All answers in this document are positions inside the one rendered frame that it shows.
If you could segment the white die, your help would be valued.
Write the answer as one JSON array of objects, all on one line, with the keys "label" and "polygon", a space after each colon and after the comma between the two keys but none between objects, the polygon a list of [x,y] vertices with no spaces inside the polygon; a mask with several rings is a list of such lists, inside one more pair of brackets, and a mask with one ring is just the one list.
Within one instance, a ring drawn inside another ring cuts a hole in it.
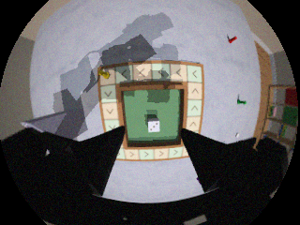
[{"label": "white die", "polygon": [[149,131],[158,131],[157,119],[149,119]]}]

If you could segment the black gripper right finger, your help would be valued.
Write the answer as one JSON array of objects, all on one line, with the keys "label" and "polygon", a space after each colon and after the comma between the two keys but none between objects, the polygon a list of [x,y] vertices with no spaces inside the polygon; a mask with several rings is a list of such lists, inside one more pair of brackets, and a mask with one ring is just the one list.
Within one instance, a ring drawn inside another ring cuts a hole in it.
[{"label": "black gripper right finger", "polygon": [[234,143],[222,143],[181,128],[181,140],[187,148],[187,154],[202,184],[202,190],[206,194],[217,188],[218,180],[230,169],[239,157],[240,151],[247,151],[254,146],[256,138],[251,136],[240,142],[237,140]]}]

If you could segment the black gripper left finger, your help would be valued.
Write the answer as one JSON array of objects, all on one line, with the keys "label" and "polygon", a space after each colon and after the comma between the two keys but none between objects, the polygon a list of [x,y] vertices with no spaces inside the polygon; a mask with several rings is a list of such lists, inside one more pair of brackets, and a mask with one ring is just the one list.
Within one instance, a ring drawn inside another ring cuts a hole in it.
[{"label": "black gripper left finger", "polygon": [[49,153],[53,152],[58,157],[74,162],[94,194],[102,196],[125,138],[125,125],[82,142],[49,131],[42,131],[41,138],[44,139]]}]

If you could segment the cream and green square track with arrows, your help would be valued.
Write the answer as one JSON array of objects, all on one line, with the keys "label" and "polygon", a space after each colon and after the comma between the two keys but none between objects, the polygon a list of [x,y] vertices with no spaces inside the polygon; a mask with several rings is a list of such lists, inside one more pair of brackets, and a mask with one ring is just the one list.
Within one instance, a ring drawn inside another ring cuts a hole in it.
[{"label": "cream and green square track with arrows", "polygon": [[[138,61],[131,61],[131,63],[117,63],[115,65],[106,65],[106,67],[98,67],[97,68],[97,93],[98,93],[98,105],[100,105],[100,112],[101,112],[101,121],[102,121],[102,128],[104,128],[104,132],[106,132],[105,128],[105,121],[104,116],[102,116],[102,109],[101,109],[101,90],[100,90],[100,75],[98,72],[101,71],[102,68],[115,68],[115,67],[122,67],[123,65],[134,65],[134,64],[183,64],[183,65],[195,65],[195,67],[202,67],[202,119],[200,119],[200,127],[199,127],[199,134],[202,131],[202,122],[203,122],[203,98],[205,98],[205,93],[203,89],[205,89],[205,79],[203,78],[203,64],[195,64],[195,63],[188,63],[188,61],[172,61],[172,60],[138,60]],[[151,86],[151,85],[188,85],[187,82],[123,82],[118,83],[117,87],[124,87],[124,86]],[[117,110],[119,110],[119,98],[117,98],[117,90],[116,90],[116,100],[117,100]],[[119,110],[119,120],[120,120],[120,110]],[[182,157],[172,157],[172,158],[155,158],[155,160],[130,160],[130,158],[117,158],[116,160],[123,160],[123,161],[161,161],[161,160],[177,160],[178,158]]]}]

